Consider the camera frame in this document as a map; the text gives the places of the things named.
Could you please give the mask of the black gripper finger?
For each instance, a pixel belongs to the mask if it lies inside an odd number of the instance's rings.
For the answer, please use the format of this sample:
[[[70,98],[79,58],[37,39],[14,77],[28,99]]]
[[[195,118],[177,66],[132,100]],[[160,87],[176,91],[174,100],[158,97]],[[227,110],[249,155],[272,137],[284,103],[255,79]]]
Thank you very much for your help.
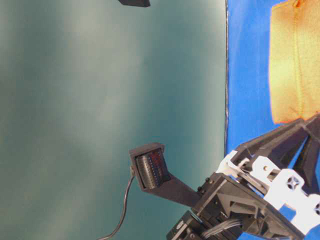
[[[292,130],[293,142],[300,146],[304,140],[300,154],[293,166],[303,179],[302,189],[307,194],[319,194],[320,187],[316,177],[316,165],[320,153],[320,116],[300,122]]]

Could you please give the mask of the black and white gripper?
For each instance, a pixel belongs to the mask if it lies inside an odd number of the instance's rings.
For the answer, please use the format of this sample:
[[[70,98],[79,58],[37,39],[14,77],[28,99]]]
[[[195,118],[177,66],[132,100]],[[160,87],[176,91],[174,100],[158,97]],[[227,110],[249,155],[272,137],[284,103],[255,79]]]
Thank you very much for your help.
[[[249,140],[231,151],[209,178],[193,208],[204,240],[239,227],[266,239],[302,240],[320,225],[320,196],[303,190],[305,180],[271,160],[311,159],[311,120],[301,118]],[[256,160],[246,172],[249,160]]]

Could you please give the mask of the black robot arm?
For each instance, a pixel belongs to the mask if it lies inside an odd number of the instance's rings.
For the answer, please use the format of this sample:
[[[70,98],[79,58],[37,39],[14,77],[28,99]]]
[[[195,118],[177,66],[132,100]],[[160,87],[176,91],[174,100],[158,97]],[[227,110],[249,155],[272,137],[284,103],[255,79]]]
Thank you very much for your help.
[[[167,239],[304,239],[320,224],[319,155],[319,115],[239,145],[198,188],[198,203]]]

